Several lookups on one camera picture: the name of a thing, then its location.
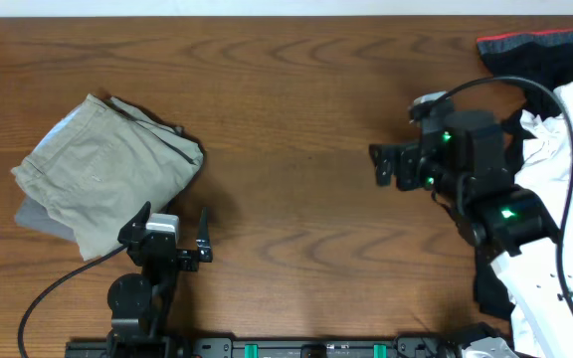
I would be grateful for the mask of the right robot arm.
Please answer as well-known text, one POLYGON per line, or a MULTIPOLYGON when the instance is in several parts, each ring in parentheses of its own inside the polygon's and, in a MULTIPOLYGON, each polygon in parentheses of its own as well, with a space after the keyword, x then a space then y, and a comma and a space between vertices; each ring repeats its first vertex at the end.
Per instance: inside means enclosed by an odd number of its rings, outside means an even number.
POLYGON ((372 144, 378 185, 444 197, 460 235, 493 273, 547 357, 573 355, 573 293, 557 255, 561 231, 533 191, 514 183, 503 145, 467 139, 372 144))

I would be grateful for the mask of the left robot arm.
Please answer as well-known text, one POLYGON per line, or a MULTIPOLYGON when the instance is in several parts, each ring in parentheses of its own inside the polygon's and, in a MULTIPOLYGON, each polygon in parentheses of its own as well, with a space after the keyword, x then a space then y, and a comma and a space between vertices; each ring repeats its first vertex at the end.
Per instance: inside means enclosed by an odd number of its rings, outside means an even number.
POLYGON ((179 237, 179 218, 153 213, 150 203, 119 230, 118 242, 141 272, 121 276, 108 290, 112 335, 118 340, 148 341, 160 336, 178 275, 213 260, 206 208, 201 212, 196 248, 179 249, 179 237))

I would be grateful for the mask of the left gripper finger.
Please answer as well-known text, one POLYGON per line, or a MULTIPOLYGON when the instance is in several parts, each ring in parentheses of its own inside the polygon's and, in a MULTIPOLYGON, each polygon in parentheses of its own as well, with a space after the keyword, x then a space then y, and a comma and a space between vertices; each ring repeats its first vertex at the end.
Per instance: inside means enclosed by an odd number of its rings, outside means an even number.
POLYGON ((208 209, 204 207, 201 211, 200 220, 198 224, 198 232, 196 243, 199 249, 210 249, 211 242, 208 229, 208 209))
POLYGON ((117 236, 118 242, 128 247, 140 243, 145 235, 150 214, 151 203, 146 201, 139 211, 120 228, 117 236))

